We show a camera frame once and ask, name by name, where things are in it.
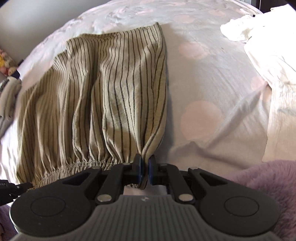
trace pink polka dot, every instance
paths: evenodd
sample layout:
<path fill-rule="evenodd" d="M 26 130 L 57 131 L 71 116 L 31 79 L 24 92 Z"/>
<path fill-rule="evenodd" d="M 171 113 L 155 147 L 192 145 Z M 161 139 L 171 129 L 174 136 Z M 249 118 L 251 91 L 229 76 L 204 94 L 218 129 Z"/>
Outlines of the pink polka dot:
<path fill-rule="evenodd" d="M 142 0 L 140 2 L 140 4 L 146 4 L 146 3 L 150 3 L 150 2 L 154 2 L 154 0 Z"/>
<path fill-rule="evenodd" d="M 210 10 L 209 13 L 214 15 L 214 16 L 219 16 L 219 17 L 225 17 L 226 16 L 226 14 L 223 11 L 220 11 L 220 10 Z"/>
<path fill-rule="evenodd" d="M 179 45 L 179 53 L 188 59 L 200 60 L 210 54 L 209 48 L 199 42 L 185 42 Z"/>
<path fill-rule="evenodd" d="M 115 23 L 109 23 L 105 27 L 103 27 L 103 31 L 110 32 L 110 30 L 114 29 L 115 26 L 116 26 Z"/>
<path fill-rule="evenodd" d="M 174 21 L 178 23 L 192 23 L 194 20 L 195 18 L 189 15 L 177 15 L 174 17 Z"/>
<path fill-rule="evenodd" d="M 151 13 L 151 12 L 153 12 L 153 9 L 145 9 L 140 12 L 137 12 L 136 15 L 144 15 L 144 14 Z"/>
<path fill-rule="evenodd" d="M 253 91 L 257 90 L 258 88 L 264 85 L 264 79 L 261 76 L 253 77 L 251 80 L 251 89 Z"/>
<path fill-rule="evenodd" d="M 222 120 L 221 110 L 213 103 L 196 101 L 186 107 L 181 117 L 181 131 L 187 140 L 206 138 Z"/>
<path fill-rule="evenodd" d="M 185 4 L 186 4 L 185 2 L 168 2 L 169 6 L 176 6 L 176 7 L 184 6 Z"/>

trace crumpled white fabric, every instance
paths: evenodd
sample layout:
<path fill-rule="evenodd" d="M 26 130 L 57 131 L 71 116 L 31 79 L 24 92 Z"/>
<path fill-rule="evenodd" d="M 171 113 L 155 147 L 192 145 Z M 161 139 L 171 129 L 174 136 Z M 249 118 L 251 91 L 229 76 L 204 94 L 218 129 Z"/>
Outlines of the crumpled white fabric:
<path fill-rule="evenodd" d="M 221 26 L 230 40 L 246 42 L 246 54 L 272 88 L 263 162 L 296 160 L 295 23 L 296 11 L 287 4 Z"/>

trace gray ribbed surface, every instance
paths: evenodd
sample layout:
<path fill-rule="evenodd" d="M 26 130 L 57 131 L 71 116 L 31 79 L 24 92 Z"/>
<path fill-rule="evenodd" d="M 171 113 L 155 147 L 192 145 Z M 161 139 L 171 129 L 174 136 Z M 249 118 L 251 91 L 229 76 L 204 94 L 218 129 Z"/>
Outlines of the gray ribbed surface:
<path fill-rule="evenodd" d="M 120 196 L 110 205 L 100 205 L 77 230 L 54 238 L 24 234 L 13 241 L 280 241 L 267 233 L 252 238 L 222 234 L 208 226 L 191 205 L 166 196 Z"/>

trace striped skirt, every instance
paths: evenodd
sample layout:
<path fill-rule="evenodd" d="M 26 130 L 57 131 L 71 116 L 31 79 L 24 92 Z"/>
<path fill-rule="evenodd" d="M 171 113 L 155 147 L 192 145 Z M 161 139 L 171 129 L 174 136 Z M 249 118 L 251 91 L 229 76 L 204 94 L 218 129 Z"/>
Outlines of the striped skirt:
<path fill-rule="evenodd" d="M 147 162 L 166 122 L 165 44 L 158 23 L 66 43 L 21 97 L 17 177 L 41 187 L 92 166 Z"/>

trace plush doll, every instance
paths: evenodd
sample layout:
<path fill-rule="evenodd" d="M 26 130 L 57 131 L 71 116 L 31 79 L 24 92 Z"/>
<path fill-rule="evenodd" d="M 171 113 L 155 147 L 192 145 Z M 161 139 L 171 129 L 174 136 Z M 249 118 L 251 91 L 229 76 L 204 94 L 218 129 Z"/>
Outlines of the plush doll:
<path fill-rule="evenodd" d="M 10 56 L 0 49 L 0 72 L 5 76 L 12 76 L 17 70 L 17 65 Z"/>

